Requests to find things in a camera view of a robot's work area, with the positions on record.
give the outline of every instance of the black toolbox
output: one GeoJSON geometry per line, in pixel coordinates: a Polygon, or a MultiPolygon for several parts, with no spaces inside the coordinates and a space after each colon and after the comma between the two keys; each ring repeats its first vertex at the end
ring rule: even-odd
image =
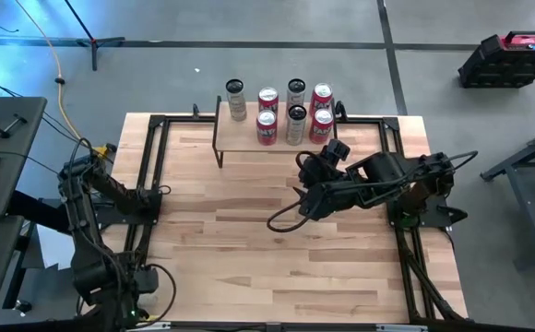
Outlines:
{"type": "Polygon", "coordinates": [[[521,88],[535,79],[535,31],[487,38],[458,70],[463,88],[521,88]]]}

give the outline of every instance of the red can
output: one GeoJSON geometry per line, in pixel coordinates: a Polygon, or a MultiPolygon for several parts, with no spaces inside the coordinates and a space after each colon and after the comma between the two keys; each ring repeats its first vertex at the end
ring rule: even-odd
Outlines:
{"type": "Polygon", "coordinates": [[[315,116],[316,110],[331,109],[331,101],[333,100],[333,89],[327,83],[319,83],[313,89],[313,96],[311,97],[311,107],[309,113],[315,116]]]}
{"type": "Polygon", "coordinates": [[[259,112],[270,110],[278,117],[278,92],[274,88],[263,88],[259,91],[259,112]]]}
{"type": "Polygon", "coordinates": [[[270,110],[264,110],[257,116],[257,140],[263,145],[272,145],[278,138],[278,119],[270,110]]]}
{"type": "Polygon", "coordinates": [[[333,128],[333,114],[331,111],[318,110],[315,112],[315,116],[313,116],[313,123],[311,124],[311,131],[308,133],[308,137],[315,144],[327,143],[331,128],[333,128]]]}

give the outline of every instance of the can lid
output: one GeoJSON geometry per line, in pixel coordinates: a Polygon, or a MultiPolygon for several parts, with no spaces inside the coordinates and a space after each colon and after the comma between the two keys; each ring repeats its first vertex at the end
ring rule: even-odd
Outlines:
{"type": "Polygon", "coordinates": [[[259,98],[262,101],[273,101],[278,97],[278,92],[274,88],[263,88],[259,91],[259,98]]]}
{"type": "Polygon", "coordinates": [[[227,91],[230,93],[239,93],[243,91],[243,81],[241,81],[241,79],[231,79],[227,82],[227,91]]]}
{"type": "Polygon", "coordinates": [[[302,120],[306,117],[306,109],[303,106],[295,105],[288,110],[288,115],[292,120],[302,120]]]}
{"type": "Polygon", "coordinates": [[[315,120],[323,125],[330,124],[333,122],[333,114],[329,110],[318,110],[315,112],[315,120]]]}
{"type": "Polygon", "coordinates": [[[288,82],[288,89],[291,92],[300,93],[300,92],[303,92],[304,89],[306,89],[306,85],[304,84],[303,80],[299,78],[295,78],[291,80],[290,82],[288,82]]]}
{"type": "Polygon", "coordinates": [[[333,89],[327,83],[319,83],[315,86],[315,93],[319,97],[329,97],[333,94],[333,89]]]}
{"type": "Polygon", "coordinates": [[[257,121],[261,125],[273,125],[276,122],[276,114],[270,110],[264,110],[257,116],[257,121]]]}

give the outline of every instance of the wooden table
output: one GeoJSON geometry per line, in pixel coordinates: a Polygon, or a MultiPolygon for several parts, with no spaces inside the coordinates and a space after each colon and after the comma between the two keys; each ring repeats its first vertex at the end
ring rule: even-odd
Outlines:
{"type": "MultiPolygon", "coordinates": [[[[129,188],[137,182],[149,116],[125,118],[113,177],[129,188]]],[[[422,118],[398,119],[406,156],[430,153],[422,118]]],[[[161,184],[172,193],[163,198],[149,249],[149,262],[167,267],[177,281],[175,306],[165,319],[408,321],[396,239],[384,207],[342,211],[291,233],[269,231],[266,218],[297,199],[291,189],[299,185],[294,154],[232,152],[219,169],[212,131],[212,124],[172,124],[170,129],[161,184]]],[[[364,124],[340,124],[339,139],[351,147],[340,167],[380,149],[378,132],[364,124]]],[[[298,219],[290,211],[276,226],[298,219]]],[[[126,226],[113,225],[104,241],[121,250],[125,232],[126,226]]],[[[422,229],[422,243],[431,280],[466,316],[450,241],[438,230],[422,229]]],[[[423,313],[421,289],[417,282],[414,287],[423,313]]],[[[171,296],[162,273],[156,296],[156,304],[146,307],[151,314],[160,314],[171,296]]]]}

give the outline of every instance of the white can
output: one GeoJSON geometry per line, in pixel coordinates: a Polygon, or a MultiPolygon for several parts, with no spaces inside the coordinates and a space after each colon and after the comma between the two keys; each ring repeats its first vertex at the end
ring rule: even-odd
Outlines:
{"type": "Polygon", "coordinates": [[[247,118],[247,104],[243,95],[243,82],[240,79],[231,79],[226,84],[231,118],[234,121],[243,121],[247,118]]]}

